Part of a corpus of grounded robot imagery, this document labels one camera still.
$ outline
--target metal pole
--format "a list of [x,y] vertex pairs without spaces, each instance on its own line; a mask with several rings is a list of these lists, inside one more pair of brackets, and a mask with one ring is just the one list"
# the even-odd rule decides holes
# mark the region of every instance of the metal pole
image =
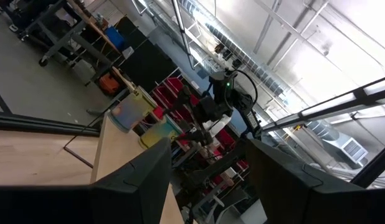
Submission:
[[[282,0],[274,0],[273,6],[272,6],[272,10],[273,10],[274,12],[277,12],[277,11],[278,11],[278,9],[279,9],[279,7],[280,7],[280,5],[281,5],[281,2],[282,2]],[[267,16],[267,19],[266,19],[266,22],[265,22],[265,24],[264,24],[264,26],[263,26],[263,29],[262,29],[262,31],[260,32],[259,38],[257,39],[257,42],[256,42],[256,44],[255,44],[255,48],[254,48],[254,53],[255,53],[255,54],[257,54],[257,52],[258,52],[260,46],[262,45],[262,42],[263,42],[263,40],[265,39],[266,34],[267,34],[267,31],[269,30],[269,27],[270,27],[270,25],[272,24],[272,22],[273,22],[273,17],[271,17],[270,15],[268,15],[268,16]]]
[[376,180],[379,175],[385,171],[385,148],[368,163],[357,175],[350,181],[362,188],[367,188]]
[[177,23],[179,25],[181,39],[183,40],[184,47],[186,49],[186,53],[187,53],[187,57],[188,57],[190,66],[193,70],[195,70],[194,60],[193,60],[193,56],[191,55],[190,46],[188,44],[188,40],[187,40],[187,36],[186,36],[186,30],[184,28],[183,18],[181,17],[181,12],[180,12],[178,0],[172,0],[172,5],[173,5],[173,9],[174,9],[174,14],[175,14],[176,19],[177,19]]
[[[310,27],[310,25],[314,22],[314,20],[320,15],[320,13],[322,12],[322,10],[325,9],[325,7],[328,5],[328,1],[325,1],[323,5],[321,5],[321,7],[319,8],[319,10],[317,10],[317,12],[314,14],[314,16],[310,19],[310,21],[306,24],[306,26],[302,29],[302,31],[300,31],[300,35],[302,35],[304,32],[306,32],[306,30]],[[288,49],[284,52],[284,54],[281,56],[281,58],[277,61],[277,63],[274,65],[273,69],[275,69],[275,67],[277,67],[280,62],[285,58],[285,56],[289,53],[289,51],[291,51],[292,47],[295,46],[295,44],[298,42],[298,39],[295,38],[295,40],[293,40],[293,42],[291,43],[291,45],[288,47]]]
[[313,49],[315,52],[320,54],[325,60],[330,62],[335,68],[337,68],[343,75],[346,75],[342,69],[340,69],[334,62],[332,62],[328,57],[326,57],[323,52],[318,50],[313,44],[311,44],[309,41],[306,40],[300,33],[291,26],[287,21],[285,21],[280,15],[275,13],[271,8],[269,8],[266,3],[264,3],[262,0],[254,0],[262,9],[264,9],[269,15],[271,15],[276,21],[281,23],[281,25],[284,26],[292,35],[294,35],[298,40],[302,41],[303,43],[307,44],[311,49]]

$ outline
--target ventilation duct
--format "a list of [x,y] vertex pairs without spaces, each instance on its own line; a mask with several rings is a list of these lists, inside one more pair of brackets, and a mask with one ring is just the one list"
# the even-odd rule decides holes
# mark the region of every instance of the ventilation duct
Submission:
[[[269,88],[274,95],[277,97],[283,93],[283,90],[286,89],[287,85],[281,80],[276,79],[276,74],[265,64],[257,63],[258,60],[253,60],[253,57],[248,55],[243,47],[238,46],[235,41],[233,33],[223,25],[216,17],[212,15],[198,0],[178,0],[181,7],[183,7],[186,12],[197,19],[201,24],[203,24],[208,30],[216,37],[223,45],[225,45],[246,67],[259,78],[263,84]],[[349,137],[331,127],[325,121],[312,121],[307,124],[307,126],[324,142],[331,144],[334,147],[337,147],[340,151],[346,152],[343,148],[345,144],[348,144],[349,139],[354,140],[352,137]],[[357,168],[356,166],[362,167],[366,164],[366,159],[363,158],[361,161],[353,161],[354,166],[351,166],[353,169]]]

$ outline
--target colorful cup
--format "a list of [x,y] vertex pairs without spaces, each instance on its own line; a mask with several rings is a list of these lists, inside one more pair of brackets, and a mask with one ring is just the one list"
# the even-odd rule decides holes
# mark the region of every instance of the colorful cup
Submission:
[[109,118],[121,131],[127,133],[155,108],[155,101],[138,86],[111,110]]
[[170,138],[171,141],[174,141],[182,133],[183,131],[173,119],[165,115],[160,122],[154,124],[147,132],[140,136],[138,142],[142,148],[148,149],[162,138]]

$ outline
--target orange object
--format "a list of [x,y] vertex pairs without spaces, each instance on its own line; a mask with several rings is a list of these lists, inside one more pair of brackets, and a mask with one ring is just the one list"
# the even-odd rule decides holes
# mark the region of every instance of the orange object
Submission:
[[118,81],[109,73],[103,75],[103,77],[100,78],[99,83],[100,88],[110,95],[115,94],[120,86]]

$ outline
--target light fixture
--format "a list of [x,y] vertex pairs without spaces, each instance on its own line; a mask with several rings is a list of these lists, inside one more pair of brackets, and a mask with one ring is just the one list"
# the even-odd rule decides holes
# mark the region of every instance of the light fixture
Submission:
[[275,123],[284,123],[284,122],[290,122],[293,121],[294,119],[298,119],[299,115],[298,114],[291,114],[290,116],[286,116],[284,118],[281,118],[277,120]]
[[306,110],[303,110],[302,111],[302,115],[308,116],[310,114],[313,114],[313,113],[316,113],[316,112],[319,112],[319,111],[323,111],[323,110],[326,110],[328,108],[332,108],[334,106],[338,106],[338,105],[341,105],[343,103],[347,103],[347,102],[353,101],[355,99],[356,99],[356,97],[354,96],[353,93],[347,93],[347,94],[342,95],[340,97],[337,97],[337,98],[334,98],[332,100],[326,101],[326,102],[324,102],[322,104],[313,106],[313,107],[308,108]]
[[364,88],[364,91],[367,93],[367,95],[379,93],[380,91],[384,91],[384,90],[385,90],[385,80]]

